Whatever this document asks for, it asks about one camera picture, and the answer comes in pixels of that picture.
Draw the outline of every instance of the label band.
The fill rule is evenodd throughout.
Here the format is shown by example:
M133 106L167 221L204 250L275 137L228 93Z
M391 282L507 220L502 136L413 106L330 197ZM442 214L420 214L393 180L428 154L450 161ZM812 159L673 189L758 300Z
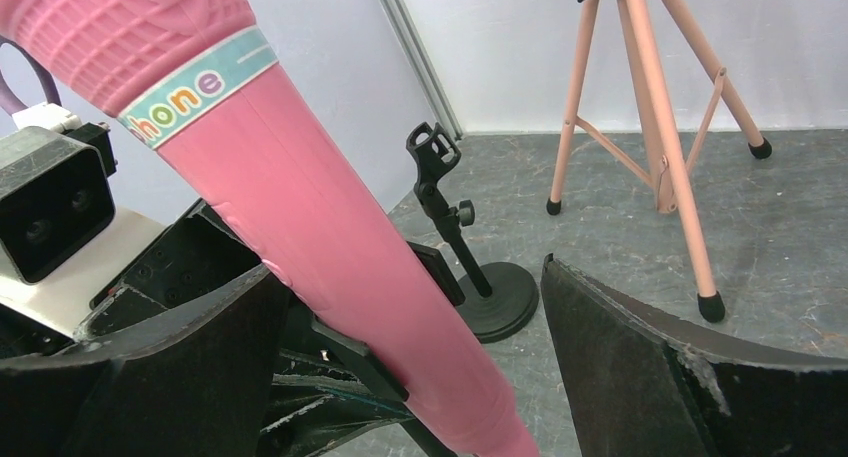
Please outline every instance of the label band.
M277 63L256 26L215 44L135 99L118 121L157 149Z

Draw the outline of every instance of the textured pink microphone grille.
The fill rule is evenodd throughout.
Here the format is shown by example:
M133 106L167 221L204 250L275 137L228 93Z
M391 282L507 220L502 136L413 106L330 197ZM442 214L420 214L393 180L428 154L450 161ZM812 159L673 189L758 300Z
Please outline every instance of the textured pink microphone grille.
M110 115L255 23L247 0L27 0L13 15L13 38Z

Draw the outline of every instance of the microphone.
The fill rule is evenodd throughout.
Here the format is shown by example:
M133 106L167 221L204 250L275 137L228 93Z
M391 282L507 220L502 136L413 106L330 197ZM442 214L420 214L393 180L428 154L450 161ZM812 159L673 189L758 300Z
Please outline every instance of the microphone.
M0 34L156 151L325 324L368 344L445 445L539 455L512 387L312 114L247 0L0 0Z

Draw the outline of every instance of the black camera housing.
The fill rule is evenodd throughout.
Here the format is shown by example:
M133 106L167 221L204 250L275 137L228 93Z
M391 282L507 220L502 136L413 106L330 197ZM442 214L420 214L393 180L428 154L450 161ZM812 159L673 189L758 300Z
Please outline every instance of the black camera housing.
M0 274L38 283L114 216L95 147L40 127L0 138Z

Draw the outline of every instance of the adjustment knob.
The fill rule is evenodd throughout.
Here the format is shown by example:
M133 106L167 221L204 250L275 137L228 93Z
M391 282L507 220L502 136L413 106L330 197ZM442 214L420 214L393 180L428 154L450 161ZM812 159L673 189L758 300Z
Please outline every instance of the adjustment knob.
M459 217L459 225L468 227L474 223L474 204L470 200L463 200L459 203L459 209L456 213Z

